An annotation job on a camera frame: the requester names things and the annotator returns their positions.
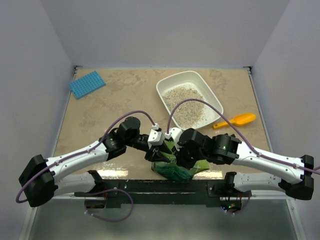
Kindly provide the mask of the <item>green litter bag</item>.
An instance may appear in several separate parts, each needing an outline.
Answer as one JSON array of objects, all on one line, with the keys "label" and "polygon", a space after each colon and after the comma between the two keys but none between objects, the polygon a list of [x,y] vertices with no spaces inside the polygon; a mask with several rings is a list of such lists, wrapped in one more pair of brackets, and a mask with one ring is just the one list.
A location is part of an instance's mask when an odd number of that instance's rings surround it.
[{"label": "green litter bag", "polygon": [[165,179],[173,182],[185,182],[193,179],[194,175],[209,169],[209,163],[206,160],[198,160],[191,169],[177,165],[176,156],[172,152],[175,146],[173,142],[164,140],[165,146],[170,150],[169,153],[158,151],[160,157],[167,161],[157,161],[151,164],[151,170]]}]

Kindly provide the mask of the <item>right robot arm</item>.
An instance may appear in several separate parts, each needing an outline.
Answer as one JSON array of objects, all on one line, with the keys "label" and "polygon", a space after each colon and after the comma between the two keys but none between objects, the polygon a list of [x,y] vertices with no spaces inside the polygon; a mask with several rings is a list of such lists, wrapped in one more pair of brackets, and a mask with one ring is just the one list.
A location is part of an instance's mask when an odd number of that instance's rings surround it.
[{"label": "right robot arm", "polygon": [[237,165],[258,170],[258,173],[230,173],[223,183],[223,192],[230,197],[238,192],[270,190],[288,197],[308,201],[314,193],[314,159],[310,155],[289,157],[265,151],[241,141],[234,135],[203,135],[193,128],[171,128],[178,166],[192,168],[199,160],[216,165]]}]

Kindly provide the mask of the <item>yellow plastic scoop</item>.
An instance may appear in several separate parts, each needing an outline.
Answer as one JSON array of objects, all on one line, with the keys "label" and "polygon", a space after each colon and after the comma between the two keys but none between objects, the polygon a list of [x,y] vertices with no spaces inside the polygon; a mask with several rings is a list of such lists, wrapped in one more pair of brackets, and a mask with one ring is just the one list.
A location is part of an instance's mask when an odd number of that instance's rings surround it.
[{"label": "yellow plastic scoop", "polygon": [[[236,127],[242,127],[248,123],[253,122],[256,119],[256,115],[254,113],[244,113],[235,116],[234,118],[230,119],[229,122],[236,126]],[[213,125],[213,129],[221,129],[229,126],[229,124],[226,121],[216,123]]]}]

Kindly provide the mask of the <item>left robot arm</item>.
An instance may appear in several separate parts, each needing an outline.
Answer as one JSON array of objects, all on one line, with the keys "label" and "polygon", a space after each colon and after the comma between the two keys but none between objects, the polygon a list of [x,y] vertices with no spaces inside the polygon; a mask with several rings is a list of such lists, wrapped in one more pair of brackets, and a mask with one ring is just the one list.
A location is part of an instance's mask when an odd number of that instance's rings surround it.
[{"label": "left robot arm", "polygon": [[39,207],[55,194],[66,193],[67,177],[90,165],[119,157],[131,147],[150,153],[164,143],[164,133],[156,123],[149,134],[140,133],[141,122],[127,117],[118,127],[112,125],[106,133],[92,144],[57,157],[44,158],[38,154],[30,159],[18,178],[31,207]]}]

